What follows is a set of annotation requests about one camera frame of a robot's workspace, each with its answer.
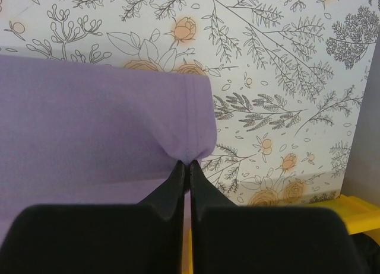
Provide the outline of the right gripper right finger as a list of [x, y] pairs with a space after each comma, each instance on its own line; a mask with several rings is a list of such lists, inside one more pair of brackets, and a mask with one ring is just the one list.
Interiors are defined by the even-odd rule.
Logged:
[[195, 273], [378, 273], [379, 244], [330, 208], [238, 206], [189, 166]]

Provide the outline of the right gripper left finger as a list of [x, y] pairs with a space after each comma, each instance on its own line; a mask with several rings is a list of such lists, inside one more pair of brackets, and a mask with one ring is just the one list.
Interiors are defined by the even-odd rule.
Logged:
[[134, 205], [33, 205], [1, 246], [2, 273], [180, 273], [185, 165]]

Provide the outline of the purple t shirt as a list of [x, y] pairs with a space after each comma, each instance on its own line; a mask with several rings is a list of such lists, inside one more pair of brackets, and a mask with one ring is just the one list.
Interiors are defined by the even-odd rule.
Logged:
[[210, 80], [1, 57], [1, 219], [39, 203], [136, 202], [212, 153]]

